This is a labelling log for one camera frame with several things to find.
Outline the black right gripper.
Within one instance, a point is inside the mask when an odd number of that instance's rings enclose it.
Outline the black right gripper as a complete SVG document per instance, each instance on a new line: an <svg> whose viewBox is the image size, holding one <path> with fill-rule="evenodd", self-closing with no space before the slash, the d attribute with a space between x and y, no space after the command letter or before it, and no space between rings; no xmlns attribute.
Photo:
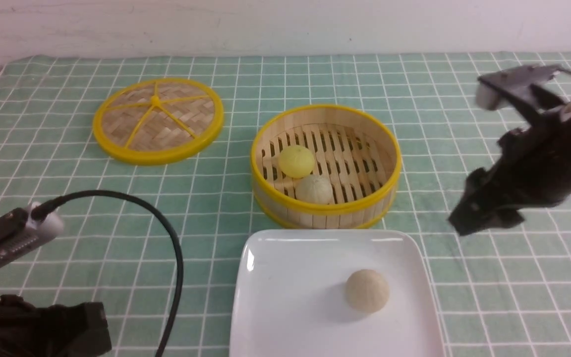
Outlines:
<svg viewBox="0 0 571 357"><path fill-rule="evenodd" d="M501 136L498 161L467 176L448 218L458 235L513 228L524 220L521 209L551 208L571 195L571 101L537 85L533 90L550 97L553 108L540 112L515 100L530 127Z"/></svg>

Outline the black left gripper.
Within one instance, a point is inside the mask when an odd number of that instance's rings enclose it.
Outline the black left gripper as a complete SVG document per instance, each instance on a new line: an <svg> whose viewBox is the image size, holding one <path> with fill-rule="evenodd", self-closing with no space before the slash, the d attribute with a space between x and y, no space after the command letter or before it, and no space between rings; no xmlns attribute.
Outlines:
<svg viewBox="0 0 571 357"><path fill-rule="evenodd" d="M0 357L100 357L112 348L101 302L40 308L0 296Z"/></svg>

